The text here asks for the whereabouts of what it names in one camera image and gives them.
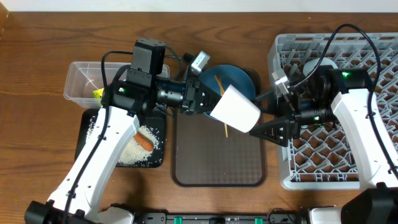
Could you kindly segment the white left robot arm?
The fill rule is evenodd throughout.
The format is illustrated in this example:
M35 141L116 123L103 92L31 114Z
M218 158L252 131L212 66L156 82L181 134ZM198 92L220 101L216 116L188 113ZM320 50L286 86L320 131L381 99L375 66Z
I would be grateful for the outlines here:
M175 82L152 77L148 85L116 75L105 88L91 136L73 167L46 203L32 201L26 223L133 223L133 212L120 206L100 211L109 178L128 142L156 104L186 114L211 111L220 95L197 78Z

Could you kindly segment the pink cup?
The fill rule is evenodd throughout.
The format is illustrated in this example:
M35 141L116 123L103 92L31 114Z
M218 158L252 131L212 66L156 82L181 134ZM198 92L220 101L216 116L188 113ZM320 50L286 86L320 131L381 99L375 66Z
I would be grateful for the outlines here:
M242 133L252 130L260 115L260 109L233 85L226 89L210 113L213 118Z

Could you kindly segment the light blue rice bowl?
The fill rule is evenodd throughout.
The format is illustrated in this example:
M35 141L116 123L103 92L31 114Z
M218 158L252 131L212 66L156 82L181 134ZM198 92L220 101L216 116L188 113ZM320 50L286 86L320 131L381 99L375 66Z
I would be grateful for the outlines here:
M315 68L319 60L320 58L316 58L311 61L308 61L303 67L303 74L307 76ZM323 60L321 61L320 66L322 65L331 65L333 68L338 68L334 61L326 57L324 57Z

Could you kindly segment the orange carrot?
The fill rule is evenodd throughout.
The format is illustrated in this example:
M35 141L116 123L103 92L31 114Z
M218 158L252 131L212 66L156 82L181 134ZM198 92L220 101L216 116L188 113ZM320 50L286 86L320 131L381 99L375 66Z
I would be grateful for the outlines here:
M134 135L134 140L146 151L153 151L154 147L153 144L150 140L148 140L145 136L143 136L141 133L137 133Z

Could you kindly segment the dark blue plate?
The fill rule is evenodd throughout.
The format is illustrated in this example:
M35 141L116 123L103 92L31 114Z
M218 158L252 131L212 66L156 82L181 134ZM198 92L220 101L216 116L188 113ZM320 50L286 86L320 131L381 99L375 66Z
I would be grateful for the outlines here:
M254 83L250 76L241 68L233 65L217 65L202 72L198 79L215 93L220 94L220 87L215 77L221 79L226 90L230 85L239 90L247 99L253 100L256 94Z

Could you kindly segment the yellow green snack wrapper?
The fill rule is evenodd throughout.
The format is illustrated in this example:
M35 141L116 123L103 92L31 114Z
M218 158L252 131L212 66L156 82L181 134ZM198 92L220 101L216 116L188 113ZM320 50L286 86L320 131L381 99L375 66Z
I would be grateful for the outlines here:
M93 91L93 98L101 100L104 94L104 88L99 88Z

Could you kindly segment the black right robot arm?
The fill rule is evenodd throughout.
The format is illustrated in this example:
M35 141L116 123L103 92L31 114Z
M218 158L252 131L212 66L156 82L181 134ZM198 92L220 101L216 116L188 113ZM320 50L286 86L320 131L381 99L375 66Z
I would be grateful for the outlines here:
M308 223L397 223L397 151L377 108L366 70L322 65L306 77L310 101L304 102L283 70L272 74L282 94L277 118L256 126L250 135L288 146L301 126L339 122L359 174L361 193L341 208L308 211Z

